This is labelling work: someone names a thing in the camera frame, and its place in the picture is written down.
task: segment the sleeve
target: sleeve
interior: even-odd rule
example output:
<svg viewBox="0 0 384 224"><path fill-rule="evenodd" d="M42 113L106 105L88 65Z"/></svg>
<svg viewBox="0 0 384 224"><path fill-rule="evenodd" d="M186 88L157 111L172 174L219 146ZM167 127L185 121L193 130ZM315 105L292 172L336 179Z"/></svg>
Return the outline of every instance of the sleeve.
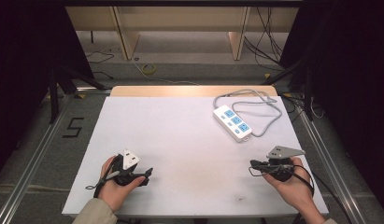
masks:
<svg viewBox="0 0 384 224"><path fill-rule="evenodd" d="M337 222L335 222L333 219L329 218L328 220L326 220L324 223L322 224L337 224Z"/></svg>
<svg viewBox="0 0 384 224"><path fill-rule="evenodd" d="M116 222L117 218L109 205L101 199L93 198L84 205L73 224L115 224Z"/></svg>

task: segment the white power strip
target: white power strip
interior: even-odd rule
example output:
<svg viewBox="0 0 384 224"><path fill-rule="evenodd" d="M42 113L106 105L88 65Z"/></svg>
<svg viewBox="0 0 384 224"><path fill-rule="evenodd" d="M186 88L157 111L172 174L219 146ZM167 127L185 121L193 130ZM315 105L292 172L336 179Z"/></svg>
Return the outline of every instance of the white power strip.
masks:
<svg viewBox="0 0 384 224"><path fill-rule="evenodd" d="M237 142L248 141L252 129L227 105L214 110L214 118Z"/></svg>

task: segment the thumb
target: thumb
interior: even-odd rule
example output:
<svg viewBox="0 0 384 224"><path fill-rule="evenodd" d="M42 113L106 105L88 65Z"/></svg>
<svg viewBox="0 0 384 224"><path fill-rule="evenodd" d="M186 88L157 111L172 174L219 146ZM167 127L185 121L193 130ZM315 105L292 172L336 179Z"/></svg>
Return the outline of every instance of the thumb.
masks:
<svg viewBox="0 0 384 224"><path fill-rule="evenodd" d="M276 180L274 177L272 177L270 174L264 174L263 175L263 178L271 185L273 186L275 189L277 188L277 186L280 184L280 182L278 180Z"/></svg>
<svg viewBox="0 0 384 224"><path fill-rule="evenodd" d="M123 192L125 194L130 193L133 189L136 189L142 182L146 179L144 176L140 176L137 179L133 180L133 182L129 183L128 185L124 186Z"/></svg>

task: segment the human hand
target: human hand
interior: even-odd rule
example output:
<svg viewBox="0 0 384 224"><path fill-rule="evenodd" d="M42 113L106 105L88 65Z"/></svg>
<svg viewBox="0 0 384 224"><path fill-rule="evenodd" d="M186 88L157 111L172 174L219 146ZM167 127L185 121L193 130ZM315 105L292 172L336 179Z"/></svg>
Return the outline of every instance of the human hand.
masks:
<svg viewBox="0 0 384 224"><path fill-rule="evenodd" d="M297 157L291 157L293 165L303 166L302 161ZM309 183L308 173L301 167L295 166L294 172ZM281 182L271 175L263 175L264 179L272 185L286 203L296 207L303 203L313 203L311 190L301 180L292 176L289 180Z"/></svg>
<svg viewBox="0 0 384 224"><path fill-rule="evenodd" d="M109 158L102 166L101 178L104 176L105 171L109 167L110 163L112 163L113 159L115 159L115 156ZM108 180L105 185L101 188L98 198L102 199L105 203L107 203L107 205L109 205L113 212L116 212L121 208L127 195L133 189L138 187L144 180L145 177L140 176L139 178L135 179L133 182L126 186L120 186L116 184L113 179Z"/></svg>
<svg viewBox="0 0 384 224"><path fill-rule="evenodd" d="M291 157L291 161L293 165L303 166L302 161L297 157ZM310 176L302 167L294 166L294 172L308 183L310 182ZM263 175L263 178L278 191L287 204L300 212L306 223L323 223L325 221L314 204L310 188L300 179L292 176L289 180L281 182L268 174Z"/></svg>

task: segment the white table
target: white table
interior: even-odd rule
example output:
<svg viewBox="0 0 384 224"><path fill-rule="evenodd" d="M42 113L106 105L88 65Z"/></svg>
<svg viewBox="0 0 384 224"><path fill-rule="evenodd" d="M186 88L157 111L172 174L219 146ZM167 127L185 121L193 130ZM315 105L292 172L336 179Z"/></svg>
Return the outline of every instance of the white table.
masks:
<svg viewBox="0 0 384 224"><path fill-rule="evenodd" d="M214 97L107 97L63 214L75 217L93 196L102 164L125 148L141 160L135 173L153 167L150 182L137 188L118 212L126 217L272 217L296 214L249 161L267 161L274 146L300 149L280 97L283 116L260 138L237 143L212 117ZM257 97L221 98L218 105ZM255 117L241 114L259 130L276 114L259 105ZM301 157L309 170L306 158ZM316 187L315 203L328 210Z"/></svg>

